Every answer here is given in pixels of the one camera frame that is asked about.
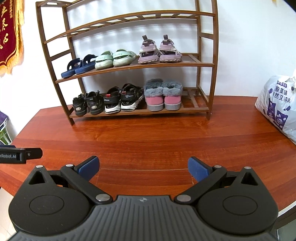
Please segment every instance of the white plastic bag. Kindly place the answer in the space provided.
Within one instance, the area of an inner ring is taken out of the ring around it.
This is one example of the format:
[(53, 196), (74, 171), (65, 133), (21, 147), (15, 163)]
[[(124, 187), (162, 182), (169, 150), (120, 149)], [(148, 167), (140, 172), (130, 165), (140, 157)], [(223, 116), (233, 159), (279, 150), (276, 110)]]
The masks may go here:
[(292, 77), (275, 75), (264, 85), (256, 108), (296, 145), (296, 70)]

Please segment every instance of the wooden table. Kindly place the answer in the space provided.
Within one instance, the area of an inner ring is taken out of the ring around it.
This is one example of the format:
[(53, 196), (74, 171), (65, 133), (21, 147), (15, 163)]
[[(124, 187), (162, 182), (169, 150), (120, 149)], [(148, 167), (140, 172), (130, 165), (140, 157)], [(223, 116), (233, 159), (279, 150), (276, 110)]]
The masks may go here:
[(213, 114), (78, 119), (71, 126), (61, 107), (40, 110), (13, 144), (41, 147), (39, 160), (0, 164), (0, 186), (15, 195), (41, 164), (48, 170), (92, 155), (101, 169), (91, 182), (115, 197), (172, 196), (192, 186), (190, 156), (228, 170), (251, 166), (279, 210), (296, 200), (296, 146), (254, 107), (255, 97), (216, 96)]

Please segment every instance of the fur-lined slipper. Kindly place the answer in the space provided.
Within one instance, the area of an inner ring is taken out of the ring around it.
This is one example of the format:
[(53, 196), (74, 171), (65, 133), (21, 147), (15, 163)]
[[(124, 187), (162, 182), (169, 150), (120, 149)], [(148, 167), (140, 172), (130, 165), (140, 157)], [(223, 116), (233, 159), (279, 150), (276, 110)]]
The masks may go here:
[(147, 107), (150, 111), (163, 109), (163, 88), (162, 79), (151, 79), (144, 86), (144, 95)]
[(183, 86), (178, 81), (165, 81), (162, 84), (164, 103), (167, 110), (178, 110), (181, 106)]

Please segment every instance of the wall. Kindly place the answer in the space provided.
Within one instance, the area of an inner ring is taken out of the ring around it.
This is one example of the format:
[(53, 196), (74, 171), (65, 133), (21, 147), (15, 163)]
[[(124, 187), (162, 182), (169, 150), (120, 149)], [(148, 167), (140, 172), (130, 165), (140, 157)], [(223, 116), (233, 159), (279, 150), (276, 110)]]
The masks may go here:
[[(194, 0), (85, 0), (85, 5), (69, 8), (71, 27), (135, 11), (154, 9), (194, 10)], [(210, 11), (210, 1), (200, 0), (201, 10)], [(264, 83), (275, 74), (291, 75), (296, 62), (296, 13), (283, 1), (277, 0), (218, 0), (219, 11), (219, 61), (216, 95), (258, 96)], [(57, 8), (42, 9), (46, 37), (51, 38), (65, 30), (62, 12)], [(211, 33), (209, 17), (203, 17), (203, 31)], [(0, 78), (0, 110), (9, 115), (18, 133), (41, 108), (60, 105), (47, 65), (37, 27), (35, 3), (25, 0), (23, 63), (13, 69), (12, 75)], [(196, 52), (196, 25), (193, 20), (148, 20), (109, 26), (85, 34), (74, 40), (77, 56), (101, 54), (118, 48), (138, 53), (141, 36), (160, 44), (163, 34), (168, 34), (181, 52)], [(211, 61), (211, 40), (204, 41), (203, 61)], [(49, 43), (50, 54), (67, 49), (66, 39)], [(54, 61), (57, 78), (65, 71), (70, 55)], [(142, 85), (153, 77), (178, 79), (185, 86), (194, 86), (196, 70), (184, 68), (150, 68), (113, 72), (86, 77), (87, 91), (106, 91), (126, 82)], [(209, 68), (202, 70), (202, 87), (209, 90)], [(66, 102), (80, 93), (77, 80), (60, 84)]]

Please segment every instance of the purple sandal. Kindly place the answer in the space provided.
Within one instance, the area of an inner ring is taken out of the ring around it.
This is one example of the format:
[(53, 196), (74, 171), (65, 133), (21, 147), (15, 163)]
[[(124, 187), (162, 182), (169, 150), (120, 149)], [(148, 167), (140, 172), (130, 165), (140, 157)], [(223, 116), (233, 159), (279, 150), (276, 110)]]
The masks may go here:
[(153, 40), (147, 39), (147, 36), (142, 36), (144, 41), (140, 50), (139, 64), (153, 64), (159, 61), (160, 51), (157, 49)]
[(161, 56), (159, 61), (162, 63), (178, 63), (181, 62), (182, 54), (174, 46), (174, 42), (168, 38), (167, 35), (163, 36), (164, 40), (160, 44)]

